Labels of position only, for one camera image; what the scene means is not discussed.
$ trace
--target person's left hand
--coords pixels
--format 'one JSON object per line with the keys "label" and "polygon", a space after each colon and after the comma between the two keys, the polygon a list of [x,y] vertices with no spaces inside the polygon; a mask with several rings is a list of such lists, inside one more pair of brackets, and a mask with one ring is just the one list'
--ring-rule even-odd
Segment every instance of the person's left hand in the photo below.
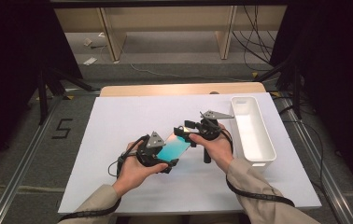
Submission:
{"label": "person's left hand", "polygon": [[[137,150],[142,142],[143,141],[140,141],[136,144],[134,150]],[[113,184],[113,188],[118,196],[121,197],[129,190],[139,187],[148,176],[159,173],[167,168],[167,166],[166,163],[160,163],[151,167],[145,167],[138,161],[136,156],[127,157],[121,167],[119,178]]]}

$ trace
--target hand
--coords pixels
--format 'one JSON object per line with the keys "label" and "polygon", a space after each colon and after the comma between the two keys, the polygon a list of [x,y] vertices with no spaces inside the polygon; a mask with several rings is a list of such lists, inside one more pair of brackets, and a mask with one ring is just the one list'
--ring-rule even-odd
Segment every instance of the hand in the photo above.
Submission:
{"label": "hand", "polygon": [[[219,124],[221,129],[225,129],[223,124]],[[189,138],[206,148],[209,156],[217,163],[217,166],[227,174],[229,165],[233,160],[232,148],[227,138],[221,133],[218,138],[208,141],[202,136],[191,133]]]}
{"label": "hand", "polygon": [[[134,149],[137,150],[138,146],[141,145],[142,142],[143,141],[140,141],[136,144]],[[127,157],[121,167],[119,178],[113,184],[113,188],[118,196],[121,197],[129,190],[139,187],[148,176],[159,173],[167,167],[168,165],[166,163],[145,167],[138,161],[136,156]]]}

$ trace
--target phone screen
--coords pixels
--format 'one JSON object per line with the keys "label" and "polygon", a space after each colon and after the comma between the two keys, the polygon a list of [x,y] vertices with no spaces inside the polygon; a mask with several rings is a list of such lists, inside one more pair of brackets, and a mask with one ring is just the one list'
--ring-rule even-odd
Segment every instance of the phone screen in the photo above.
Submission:
{"label": "phone screen", "polygon": [[165,140],[165,146],[163,146],[162,150],[157,154],[157,158],[164,161],[179,159],[190,145],[191,143],[185,142],[183,137],[176,136],[172,133],[167,140]]}

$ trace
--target metal bracket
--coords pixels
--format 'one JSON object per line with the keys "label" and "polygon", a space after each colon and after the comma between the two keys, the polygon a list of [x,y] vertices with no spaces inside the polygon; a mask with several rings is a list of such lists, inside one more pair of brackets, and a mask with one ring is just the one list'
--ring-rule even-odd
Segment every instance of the metal bracket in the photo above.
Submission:
{"label": "metal bracket", "polygon": [[165,142],[156,132],[153,132],[148,140],[147,148],[163,147],[163,146],[165,146]]}
{"label": "metal bracket", "polygon": [[202,115],[202,117],[206,118],[206,119],[232,119],[232,118],[234,118],[234,116],[232,116],[232,115],[222,114],[222,113],[215,112],[212,110],[206,111]]}

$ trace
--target beige sleeve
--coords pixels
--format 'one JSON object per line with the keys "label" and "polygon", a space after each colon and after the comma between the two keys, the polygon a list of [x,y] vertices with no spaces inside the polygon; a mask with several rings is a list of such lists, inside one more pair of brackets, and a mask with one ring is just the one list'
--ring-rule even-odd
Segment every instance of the beige sleeve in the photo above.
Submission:
{"label": "beige sleeve", "polygon": [[[242,191],[282,196],[278,189],[271,187],[263,175],[253,169],[244,159],[234,159],[231,162],[227,178],[235,188]],[[236,196],[253,224],[318,223],[305,213],[285,203]]]}
{"label": "beige sleeve", "polygon": [[[116,191],[110,185],[103,185],[96,190],[75,212],[84,211],[98,211],[104,210],[115,205],[119,199]],[[82,217],[82,218],[71,218],[59,222],[60,224],[107,224],[110,216],[109,214],[104,217]]]}

